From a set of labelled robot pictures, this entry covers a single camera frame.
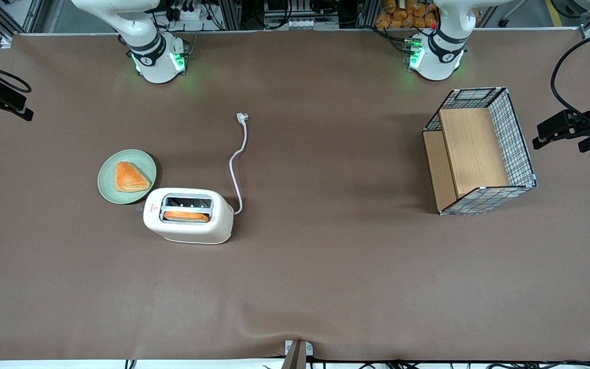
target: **green indicator light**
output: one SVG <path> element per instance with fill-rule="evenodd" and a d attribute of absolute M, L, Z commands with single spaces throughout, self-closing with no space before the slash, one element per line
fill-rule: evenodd
<path fill-rule="evenodd" d="M 423 47 L 419 47 L 419 49 L 411 56 L 411 67 L 417 68 L 420 66 L 420 61 L 422 57 L 425 56 L 425 49 Z"/>
<path fill-rule="evenodd" d="M 170 59 L 172 59 L 176 70 L 183 70 L 183 56 L 170 53 Z"/>
<path fill-rule="evenodd" d="M 461 63 L 461 57 L 463 56 L 463 50 L 461 51 L 461 53 L 459 54 L 459 56 L 457 56 L 457 63 L 454 65 L 454 69 L 459 68 L 459 64 Z"/>
<path fill-rule="evenodd" d="M 131 59 L 133 59 L 133 63 L 136 65 L 136 70 L 140 73 L 140 66 L 138 65 L 138 60 L 134 54 L 131 54 Z"/>

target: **white power cord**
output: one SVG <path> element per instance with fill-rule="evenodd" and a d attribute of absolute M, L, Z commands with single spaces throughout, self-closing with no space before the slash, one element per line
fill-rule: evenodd
<path fill-rule="evenodd" d="M 238 203 L 240 204 L 238 207 L 238 210 L 236 212 L 234 212 L 234 215 L 238 215 L 241 212 L 243 212 L 243 197 L 241 196 L 241 190 L 238 188 L 238 182 L 236 181 L 236 174 L 234 173 L 234 158 L 240 154 L 241 152 L 243 152 L 245 150 L 245 145 L 247 143 L 247 123 L 245 123 L 246 120 L 249 119 L 249 115 L 244 114 L 244 113 L 238 113 L 236 114 L 236 119 L 238 119 L 238 123 L 241 124 L 241 126 L 243 126 L 243 131 L 244 131 L 244 137 L 243 137 L 243 145 L 241 146 L 240 149 L 238 149 L 237 152 L 234 152 L 234 154 L 231 156 L 231 159 L 229 159 L 229 171 L 231 172 L 231 179 L 234 181 L 234 187 L 236 187 L 236 196 L 238 196 Z"/>

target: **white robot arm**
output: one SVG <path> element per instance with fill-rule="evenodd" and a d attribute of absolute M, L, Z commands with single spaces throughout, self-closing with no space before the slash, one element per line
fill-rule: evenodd
<path fill-rule="evenodd" d="M 153 84 L 163 84 L 185 72 L 188 46 L 169 32 L 159 32 L 145 10 L 160 0 L 72 0 L 74 5 L 110 24 L 131 49 L 136 69 Z"/>
<path fill-rule="evenodd" d="M 459 66 L 463 46 L 475 29 L 477 19 L 472 9 L 494 7 L 511 0 L 434 0 L 440 10 L 438 25 L 429 33 L 419 33 L 415 40 L 410 68 L 424 78 L 440 81 L 450 77 Z"/>

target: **wire mesh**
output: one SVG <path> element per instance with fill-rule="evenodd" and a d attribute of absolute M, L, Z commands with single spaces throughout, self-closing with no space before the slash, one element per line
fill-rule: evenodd
<path fill-rule="evenodd" d="M 438 116 L 440 110 L 462 108 L 489 108 L 511 186 L 475 189 L 442 210 L 440 215 L 486 213 L 536 187 L 536 175 L 508 90 L 505 87 L 453 90 L 424 131 L 442 129 Z"/>
<path fill-rule="evenodd" d="M 515 186 L 536 186 L 536 176 L 509 94 L 495 98 L 489 105 L 489 111 L 509 182 Z"/>
<path fill-rule="evenodd" d="M 485 108 L 504 87 L 452 90 L 429 121 L 424 131 L 440 131 L 438 112 L 443 109 Z"/>

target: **toaster slot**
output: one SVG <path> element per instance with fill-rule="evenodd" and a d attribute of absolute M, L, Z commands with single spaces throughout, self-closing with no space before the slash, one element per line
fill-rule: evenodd
<path fill-rule="evenodd" d="M 166 198 L 166 206 L 179 206 L 185 208 L 210 208 L 213 202 L 210 198 Z"/>
<path fill-rule="evenodd" d="M 160 219 L 173 224 L 204 224 L 212 214 L 213 199 L 209 196 L 169 194 L 163 199 Z"/>

